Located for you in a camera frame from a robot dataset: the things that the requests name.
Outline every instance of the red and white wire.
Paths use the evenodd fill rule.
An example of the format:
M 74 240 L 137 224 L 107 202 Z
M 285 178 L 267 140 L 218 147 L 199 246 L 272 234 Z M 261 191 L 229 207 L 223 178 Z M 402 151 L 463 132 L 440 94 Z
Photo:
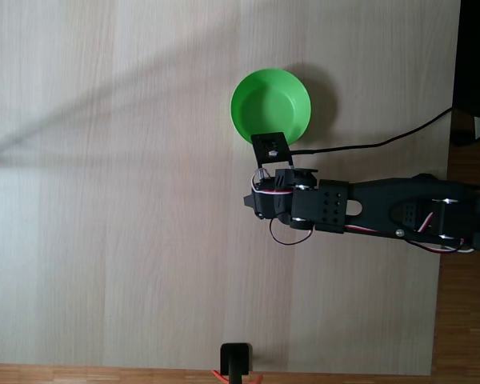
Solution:
M 268 177 L 270 177 L 269 171 L 266 170 L 265 168 L 258 168 L 256 172 L 254 172 L 253 177 L 250 178 L 250 186 L 255 193 L 257 194 L 292 194 L 293 193 L 292 190 L 258 190 L 256 189 L 256 186 L 254 185 L 254 178 L 256 177 L 256 175 L 260 170 L 264 171 L 268 175 Z
M 423 222 L 423 224 L 420 225 L 419 229 L 418 229 L 418 232 L 423 232 L 427 227 L 428 225 L 430 224 L 430 221 L 432 220 L 432 217 L 434 216 L 434 212 L 430 212 L 426 218 L 425 218 L 425 221 Z M 464 239 L 461 240 L 461 245 L 459 246 L 459 248 L 462 246 L 462 244 L 464 243 Z M 430 252 L 435 252 L 435 253 L 438 253 L 438 254 L 450 254 L 453 250 L 454 251 L 457 251 L 457 252 L 460 252 L 461 254 L 468 254 L 469 252 L 473 252 L 474 249 L 473 248 L 470 248 L 468 250 L 461 250 L 461 249 L 457 249 L 457 248 L 452 248 L 451 246 L 445 246 L 446 249 L 442 249 L 442 248 L 433 248 L 431 246 L 424 246 L 422 244 L 420 244 L 422 247 L 424 247 L 426 250 L 429 250 Z
M 351 230 L 360 230 L 361 232 L 378 232 L 378 230 L 371 230 L 370 228 L 365 228 L 364 226 L 352 226 L 350 224 L 345 225 L 345 228 L 349 228 Z
M 425 228 L 428 227 L 428 225 L 430 224 L 430 220 L 432 220 L 432 216 L 434 216 L 434 212 L 430 212 L 426 218 L 425 218 L 425 221 L 423 222 L 423 224 L 419 227 L 418 229 L 418 232 L 423 232 L 425 230 Z
M 427 226 L 430 224 L 430 220 L 432 220 L 432 216 L 434 216 L 434 214 L 432 212 L 430 212 L 426 218 L 425 218 L 425 221 L 423 222 L 423 224 L 420 225 L 419 229 L 418 229 L 418 232 L 423 232 L 425 230 L 425 228 L 427 228 Z M 372 230 L 370 228 L 365 228 L 364 226 L 352 226 L 350 224 L 347 224 L 345 225 L 345 228 L 349 228 L 351 230 L 358 230 L 358 231 L 361 231 L 361 232 L 369 232 L 369 233 L 377 233 L 377 232 L 380 232 L 378 230 Z M 424 250 L 428 250 L 429 252 L 433 252 L 435 254 L 451 254 L 452 251 L 457 251 L 457 252 L 461 252 L 461 253 L 469 253 L 469 252 L 473 252 L 473 249 L 470 249 L 470 250 L 460 250 L 460 249 L 457 249 L 457 248 L 452 248 L 452 247 L 449 247 L 447 246 L 446 249 L 442 249 L 442 248 L 433 248 L 431 246 L 424 246 L 423 244 L 420 244 L 419 242 L 412 242 L 412 241 L 408 241 L 410 244 L 413 244 L 415 246 L 418 246 L 420 248 L 423 248 Z M 461 243 L 459 245 L 459 248 L 462 246 L 462 244 L 464 243 L 464 239 L 461 239 Z

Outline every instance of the electrical wire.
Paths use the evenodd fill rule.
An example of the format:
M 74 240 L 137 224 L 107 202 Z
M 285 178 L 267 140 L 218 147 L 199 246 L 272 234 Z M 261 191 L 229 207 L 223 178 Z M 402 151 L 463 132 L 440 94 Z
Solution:
M 454 250 L 455 249 L 455 248 L 452 248 L 451 246 L 445 246 L 445 248 L 447 248 L 448 250 Z M 459 252 L 460 254 L 470 254 L 473 251 L 474 251 L 473 248 L 469 248 L 468 250 L 457 250 L 457 252 Z
M 423 244 L 420 244 L 419 242 L 413 242 L 411 240 L 407 240 L 404 238 L 406 242 L 411 244 L 412 246 L 417 246 L 418 248 L 421 248 L 423 250 L 428 250 L 429 252 L 432 252 L 433 254 L 454 254 L 455 252 L 459 252 L 462 248 L 462 245 L 464 244 L 464 239 L 461 238 L 461 242 L 458 245 L 457 248 L 451 248 L 448 250 L 444 250 L 442 248 L 432 248 L 431 246 L 424 246 Z
M 418 232 L 423 232 L 424 231 L 426 226 L 428 226 L 428 224 L 430 223 L 430 220 L 432 219 L 432 215 L 433 215 L 432 213 L 427 215 L 425 221 L 420 226 Z M 378 233 L 378 234 L 381 233 L 380 230 L 371 230 L 370 228 L 365 228 L 364 226 L 352 226 L 350 224 L 345 225 L 345 228 L 348 228 L 350 230 L 358 230 L 360 232 Z M 408 242 L 409 244 L 411 244 L 412 246 L 417 246 L 418 248 L 422 248 L 423 250 L 428 250 L 429 252 L 432 252 L 434 254 L 452 254 L 452 253 L 455 253 L 455 252 L 463 251 L 463 250 L 461 250 L 461 247 L 464 244 L 464 239 L 462 239 L 458 248 L 448 247 L 449 249 L 444 250 L 444 249 L 441 249 L 441 248 L 433 248 L 431 246 L 424 246 L 423 244 L 420 244 L 419 242 L 413 242 L 413 241 L 407 240 L 407 239 L 404 239 L 404 240 L 406 242 Z
M 378 232 L 378 230 L 371 230 L 370 228 L 365 228 L 364 226 L 352 226 L 350 224 L 345 225 L 345 228 L 350 230 L 360 230 L 361 232 Z
M 430 224 L 430 220 L 432 220 L 432 216 L 434 216 L 434 212 L 430 212 L 428 214 L 428 216 L 425 218 L 425 221 L 423 222 L 423 224 L 421 224 L 421 226 L 419 227 L 418 232 L 423 232 L 425 230 L 425 228 L 428 227 L 428 225 Z
M 434 216 L 434 212 L 430 212 L 426 218 L 425 218 L 425 221 L 423 222 L 423 224 L 421 224 L 421 226 L 419 227 L 418 229 L 418 232 L 423 232 L 425 230 L 425 228 L 428 227 L 428 225 L 430 224 L 430 221 L 432 220 L 432 217 Z M 460 245 L 459 248 L 453 248 L 451 246 L 444 246 L 446 248 L 446 250 L 451 250 L 451 251 L 454 251 L 454 252 L 459 252 L 461 254 L 468 254 L 470 252 L 473 252 L 474 249 L 473 248 L 469 248 L 468 250 L 461 250 L 461 247 L 462 247 L 462 244 Z M 431 247 L 427 247 L 431 250 L 440 250 L 438 248 L 431 248 Z
M 254 184 L 254 178 L 258 174 L 258 172 L 262 170 L 263 172 L 266 172 L 267 176 L 270 177 L 269 171 L 266 170 L 265 168 L 258 168 L 256 172 L 254 172 L 253 177 L 250 178 L 250 187 L 252 190 L 257 193 L 257 194 L 292 194 L 292 190 L 259 190 L 256 188 L 256 185 Z
M 276 217 L 278 217 L 281 214 L 286 214 L 286 213 L 287 212 L 281 212 L 281 213 L 277 214 Z M 272 236 L 272 239 L 275 240 L 276 242 L 278 242 L 279 244 L 281 244 L 282 246 L 296 246 L 297 244 L 300 244 L 301 242 L 304 242 L 305 240 L 310 238 L 311 235 L 313 234 L 313 227 L 311 227 L 311 229 L 308 230 L 308 232 L 307 232 L 307 236 L 305 236 L 302 240 L 299 240 L 297 242 L 282 242 L 281 240 L 277 240 L 274 236 L 274 232 L 272 231 L 272 223 L 274 222 L 276 217 L 272 218 L 269 222 L 269 232 L 270 232 L 270 236 Z
M 230 381 L 227 378 L 225 378 L 224 376 L 222 376 L 216 370 L 212 370 L 211 373 L 214 374 L 214 376 L 218 380 L 220 380 L 220 382 L 222 382 L 223 384 L 230 384 Z M 263 380 L 263 376 L 260 374 L 259 376 L 256 377 L 256 380 L 254 380 L 253 382 L 249 382 L 248 384 L 262 384 L 262 380 Z
M 444 110 L 443 112 L 438 114 L 432 120 L 429 120 L 425 124 L 419 126 L 418 128 L 415 128 L 413 130 L 405 132 L 404 134 L 400 134 L 398 136 L 395 136 L 394 138 L 389 138 L 389 139 L 385 140 L 384 142 L 378 142 L 378 143 L 375 143 L 375 144 L 363 144 L 363 145 L 360 145 L 360 146 L 337 146 L 337 147 L 333 147 L 333 148 L 324 148 L 324 149 L 321 149 L 321 150 L 291 150 L 290 155 L 324 154 L 324 153 L 327 153 L 327 152 L 337 152 L 339 150 L 362 150 L 362 149 L 365 149 L 365 148 L 377 148 L 379 146 L 384 146 L 386 144 L 389 144 L 390 142 L 394 142 L 394 141 L 399 140 L 401 138 L 405 138 L 407 136 L 410 136 L 412 134 L 415 134 L 415 133 L 419 132 L 420 130 L 423 130 L 423 129 L 427 128 L 430 124 L 436 122 L 437 120 L 442 118 L 445 114 L 448 114 L 449 112 L 451 112 L 452 109 L 453 109 L 453 107 L 450 107 L 447 110 Z

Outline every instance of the black bracket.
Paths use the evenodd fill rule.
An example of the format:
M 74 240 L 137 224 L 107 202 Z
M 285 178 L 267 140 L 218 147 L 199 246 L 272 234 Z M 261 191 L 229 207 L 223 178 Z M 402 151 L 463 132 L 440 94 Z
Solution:
M 221 375 L 230 377 L 230 384 L 242 383 L 242 375 L 249 374 L 250 348 L 244 342 L 221 345 Z

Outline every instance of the white wire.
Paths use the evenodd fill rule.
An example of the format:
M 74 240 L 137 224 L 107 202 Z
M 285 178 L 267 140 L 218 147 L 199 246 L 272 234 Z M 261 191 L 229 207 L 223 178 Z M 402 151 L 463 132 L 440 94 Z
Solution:
M 256 170 L 256 172 L 254 172 L 253 174 L 253 177 L 250 178 L 250 187 L 253 189 L 254 192 L 256 192 L 257 194 L 292 194 L 293 191 L 292 190 L 286 190 L 286 191 L 276 191 L 276 190 L 257 190 L 256 189 L 256 186 L 254 185 L 254 178 L 256 177 L 256 175 L 258 174 L 258 172 L 260 170 L 263 170 L 264 172 L 266 172 L 266 174 L 268 175 L 268 177 L 270 177 L 270 174 L 269 174 L 269 171 L 266 170 L 265 168 L 258 168 Z
M 432 215 L 434 214 L 434 212 L 430 212 L 426 218 L 425 218 L 425 221 L 423 222 L 422 226 L 419 227 L 418 229 L 418 232 L 423 232 L 426 228 L 426 226 L 428 225 L 428 223 L 430 222 L 430 218 L 432 218 Z M 447 250 L 457 250 L 457 248 L 452 248 L 451 246 L 444 246 Z M 429 250 L 437 250 L 437 251 L 441 251 L 440 248 L 432 248 L 432 247 L 429 247 L 429 246 L 426 246 L 426 248 L 428 248 Z M 468 254 L 470 252 L 473 252 L 474 249 L 473 248 L 470 248 L 468 250 L 457 250 L 457 252 L 459 252 L 460 254 Z
M 448 250 L 455 250 L 455 248 L 452 248 L 451 246 L 445 246 L 445 248 L 447 248 Z M 469 248 L 468 250 L 457 250 L 457 252 L 459 252 L 460 254 L 470 254 L 473 251 L 473 248 Z
M 433 214 L 434 214 L 434 212 L 430 212 L 430 213 L 426 216 L 425 221 L 423 222 L 422 226 L 419 227 L 418 232 L 423 232 L 423 231 L 425 230 L 425 228 L 426 228 L 426 226 L 428 225 L 429 220 L 430 220 L 430 218 L 432 217 Z

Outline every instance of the wooden floor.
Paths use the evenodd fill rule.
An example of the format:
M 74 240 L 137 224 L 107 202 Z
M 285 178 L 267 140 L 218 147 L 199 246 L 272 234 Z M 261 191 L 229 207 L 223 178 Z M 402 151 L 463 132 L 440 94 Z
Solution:
M 453 128 L 472 121 L 455 113 Z M 450 148 L 449 179 L 480 184 L 480 143 Z M 480 252 L 442 257 L 431 377 L 265 374 L 264 383 L 480 383 Z M 0 384 L 217 383 L 210 372 L 0 365 Z

